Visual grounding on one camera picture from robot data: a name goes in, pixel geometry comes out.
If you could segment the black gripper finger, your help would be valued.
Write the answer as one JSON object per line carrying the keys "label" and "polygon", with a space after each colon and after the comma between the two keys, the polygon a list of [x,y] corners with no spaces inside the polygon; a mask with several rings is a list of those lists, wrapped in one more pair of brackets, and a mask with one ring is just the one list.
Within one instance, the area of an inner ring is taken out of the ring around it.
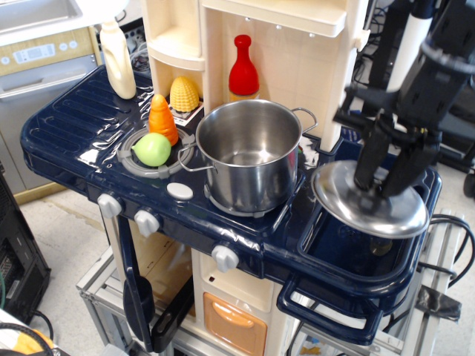
{"label": "black gripper finger", "polygon": [[381,195],[400,195],[425,172],[437,156],[437,144],[422,143],[403,148],[381,186]]}
{"label": "black gripper finger", "polygon": [[379,118],[371,122],[362,134],[363,147],[360,151],[354,181],[362,190],[369,190],[374,174],[387,156],[392,142],[393,120]]}

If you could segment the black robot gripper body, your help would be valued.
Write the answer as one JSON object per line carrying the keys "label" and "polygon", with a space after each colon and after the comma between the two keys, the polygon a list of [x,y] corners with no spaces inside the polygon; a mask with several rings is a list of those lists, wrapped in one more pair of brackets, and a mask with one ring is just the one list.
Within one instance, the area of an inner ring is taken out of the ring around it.
{"label": "black robot gripper body", "polygon": [[[410,145],[428,134],[470,138],[470,125],[450,109],[470,76],[470,58],[434,47],[423,47],[397,91],[349,86],[334,120],[359,131],[371,148],[391,143]],[[362,99],[377,108],[380,117],[351,114],[350,105]]]}

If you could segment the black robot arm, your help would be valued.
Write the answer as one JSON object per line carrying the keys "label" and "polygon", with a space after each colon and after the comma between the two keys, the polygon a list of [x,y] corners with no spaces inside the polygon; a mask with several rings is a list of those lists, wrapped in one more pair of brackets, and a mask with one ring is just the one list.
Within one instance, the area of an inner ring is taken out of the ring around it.
{"label": "black robot arm", "polygon": [[337,193],[410,196],[437,158],[443,133],[474,137],[449,113],[472,74],[474,2],[449,1],[398,90],[346,88],[334,120],[360,131],[364,144],[357,161],[334,168]]}

